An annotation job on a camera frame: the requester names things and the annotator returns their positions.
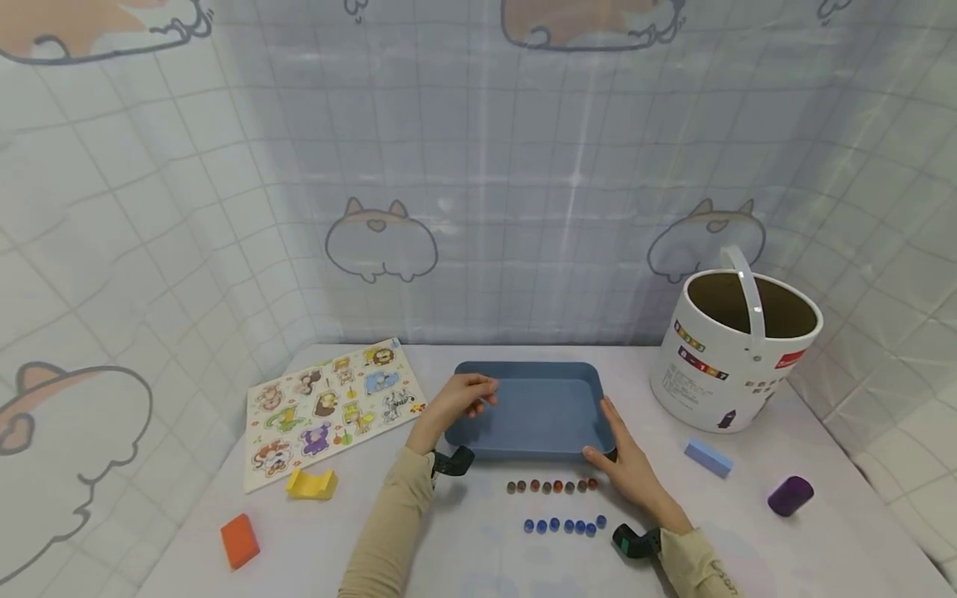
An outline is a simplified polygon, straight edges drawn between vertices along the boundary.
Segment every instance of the wooden animal puzzle board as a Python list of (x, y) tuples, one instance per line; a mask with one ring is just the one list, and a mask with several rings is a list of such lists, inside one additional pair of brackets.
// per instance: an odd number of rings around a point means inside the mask
[(397, 339), (250, 388), (246, 494), (415, 419), (425, 407)]

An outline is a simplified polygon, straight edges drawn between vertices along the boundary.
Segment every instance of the white table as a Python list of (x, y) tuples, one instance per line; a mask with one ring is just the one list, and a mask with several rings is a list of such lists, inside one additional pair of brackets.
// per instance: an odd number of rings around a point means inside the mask
[[(346, 353), (353, 345), (314, 345), (289, 371)], [(701, 434), (671, 417), (648, 388), (656, 348), (550, 346), (407, 346), (423, 390), (434, 396), (457, 364), (478, 361), (582, 361), (594, 365), (634, 437), (688, 515), (708, 533), (725, 566), (750, 598), (936, 598), (953, 596), (944, 579), (892, 519), (811, 411), (781, 388), (750, 429)], [(153, 569), (140, 598), (294, 598), (334, 596), (349, 553), (409, 425), (310, 468), (333, 468), (339, 488), (329, 502), (292, 501), (283, 482), (242, 492), (243, 443)], [(722, 480), (682, 454), (689, 435), (728, 454)], [(612, 548), (612, 530), (647, 525), (607, 483), (584, 495), (510, 496), (509, 480), (578, 479), (587, 465), (473, 465), (440, 479), (422, 530), (407, 596), (670, 596), (659, 572)], [(786, 476), (810, 480), (817, 496), (782, 520), (765, 504)], [(226, 563), (219, 527), (248, 513), (261, 554), (236, 572)], [(526, 535), (525, 519), (609, 519), (594, 539), (564, 531)]]

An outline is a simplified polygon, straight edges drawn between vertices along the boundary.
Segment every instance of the blue plastic tray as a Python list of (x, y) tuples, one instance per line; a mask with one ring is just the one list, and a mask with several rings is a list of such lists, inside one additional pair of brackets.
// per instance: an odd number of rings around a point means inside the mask
[(464, 362), (456, 374), (478, 372), (499, 380), (499, 404), (445, 432), (452, 446), (465, 445), (481, 459), (582, 459), (592, 445), (614, 448), (612, 429), (598, 402), (598, 371), (581, 362)]

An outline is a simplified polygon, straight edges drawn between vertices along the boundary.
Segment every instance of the bucket handle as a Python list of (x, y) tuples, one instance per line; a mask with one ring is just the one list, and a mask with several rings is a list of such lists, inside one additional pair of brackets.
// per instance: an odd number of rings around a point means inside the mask
[(765, 312), (761, 305), (761, 295), (758, 294), (758, 284), (754, 280), (754, 274), (751, 267), (741, 253), (737, 245), (728, 245), (721, 248), (722, 259), (730, 262), (731, 267), (737, 271), (738, 280), (741, 281), (741, 289), (745, 292), (745, 303), (747, 304), (747, 318), (751, 324), (751, 342), (749, 350), (751, 360), (761, 361), (761, 353), (765, 348)]

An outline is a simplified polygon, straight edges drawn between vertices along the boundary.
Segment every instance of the white bucket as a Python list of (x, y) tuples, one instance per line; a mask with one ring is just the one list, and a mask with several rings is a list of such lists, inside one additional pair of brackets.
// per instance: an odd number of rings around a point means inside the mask
[(824, 322), (806, 295), (754, 275), (741, 250), (731, 270), (688, 278), (665, 333), (651, 387), (682, 422), (706, 432), (747, 428), (801, 359)]

